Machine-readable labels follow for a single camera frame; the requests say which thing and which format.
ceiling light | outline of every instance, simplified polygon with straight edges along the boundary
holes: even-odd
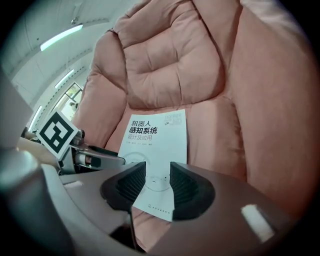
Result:
[[[66,80],[66,78],[71,75],[71,73],[72,73],[73,71],[75,71],[75,70],[72,69],[68,74],[66,74],[66,75],[55,85],[54,88],[58,88],[59,85],[61,85],[61,84],[63,83],[63,81]]]
[[[31,124],[30,124],[30,126],[29,126],[28,132],[31,131],[31,128],[32,128],[32,126],[34,125],[34,122],[35,122],[35,120],[37,119],[37,116],[39,115],[41,109],[42,109],[42,106],[40,106],[40,107],[38,108],[38,110],[36,111],[36,113],[35,113],[32,121],[31,121]]]
[[[43,52],[45,49],[47,49],[49,46],[53,45],[55,42],[59,41],[60,39],[66,37],[74,32],[79,31],[80,29],[82,29],[83,26],[84,26],[83,24],[80,24],[78,26],[72,27],[72,28],[52,37],[51,39],[49,39],[48,41],[46,41],[40,45],[41,52]]]

window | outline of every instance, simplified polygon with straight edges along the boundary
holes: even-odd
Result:
[[[78,104],[82,95],[82,89],[74,83],[71,87],[62,95],[58,103],[54,106],[54,110],[60,110],[68,120],[72,120],[74,117]]]

white book cover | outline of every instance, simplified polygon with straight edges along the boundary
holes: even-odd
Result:
[[[170,162],[187,163],[185,110],[133,114],[118,156],[124,158],[126,164],[146,162],[145,184],[133,206],[171,222],[175,205]]]

black and white square marker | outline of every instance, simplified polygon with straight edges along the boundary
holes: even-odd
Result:
[[[63,156],[78,129],[59,110],[54,110],[37,132],[43,145],[58,159]]]

quilted pink upholstery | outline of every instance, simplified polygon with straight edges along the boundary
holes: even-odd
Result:
[[[320,176],[319,95],[309,46],[272,0],[145,0],[98,41],[73,122],[117,152],[131,114],[185,109],[189,164],[299,217]],[[169,223],[134,214],[149,250]]]

